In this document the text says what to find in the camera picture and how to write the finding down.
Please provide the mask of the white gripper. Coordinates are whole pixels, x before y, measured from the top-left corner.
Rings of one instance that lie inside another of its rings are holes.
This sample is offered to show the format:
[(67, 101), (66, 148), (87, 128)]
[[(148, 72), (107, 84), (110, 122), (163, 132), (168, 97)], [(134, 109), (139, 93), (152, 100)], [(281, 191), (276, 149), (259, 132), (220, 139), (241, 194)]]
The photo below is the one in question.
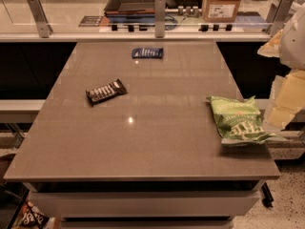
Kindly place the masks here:
[(282, 64), (296, 69), (275, 77), (263, 115), (263, 128), (279, 132), (305, 107), (305, 4), (257, 53), (280, 57)]

